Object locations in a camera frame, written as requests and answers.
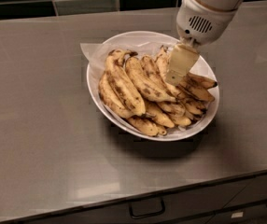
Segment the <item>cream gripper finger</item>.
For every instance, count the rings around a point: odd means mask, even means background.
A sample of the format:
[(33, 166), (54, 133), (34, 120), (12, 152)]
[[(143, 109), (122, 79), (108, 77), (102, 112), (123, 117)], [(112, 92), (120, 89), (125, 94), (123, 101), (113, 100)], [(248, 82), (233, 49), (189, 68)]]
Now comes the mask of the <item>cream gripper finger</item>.
[(169, 66), (166, 73), (166, 82), (177, 85), (190, 71), (200, 57), (199, 52), (186, 44), (174, 45), (170, 52)]

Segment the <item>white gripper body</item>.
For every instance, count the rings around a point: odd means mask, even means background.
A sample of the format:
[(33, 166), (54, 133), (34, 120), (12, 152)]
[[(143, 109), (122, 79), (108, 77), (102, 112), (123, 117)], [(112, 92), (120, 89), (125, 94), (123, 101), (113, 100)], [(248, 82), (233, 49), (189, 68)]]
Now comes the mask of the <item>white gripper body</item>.
[(212, 43), (223, 34), (235, 13), (206, 7), (197, 0), (182, 0), (176, 16), (180, 40), (191, 46)]

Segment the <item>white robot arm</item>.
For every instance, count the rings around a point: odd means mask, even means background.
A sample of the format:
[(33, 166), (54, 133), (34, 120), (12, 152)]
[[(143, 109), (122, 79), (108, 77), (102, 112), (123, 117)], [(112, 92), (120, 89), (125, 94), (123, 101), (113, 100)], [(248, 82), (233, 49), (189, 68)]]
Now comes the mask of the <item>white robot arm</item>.
[(177, 85), (199, 60), (198, 48), (221, 37), (244, 0), (182, 0), (176, 15), (179, 41), (170, 53), (166, 82)]

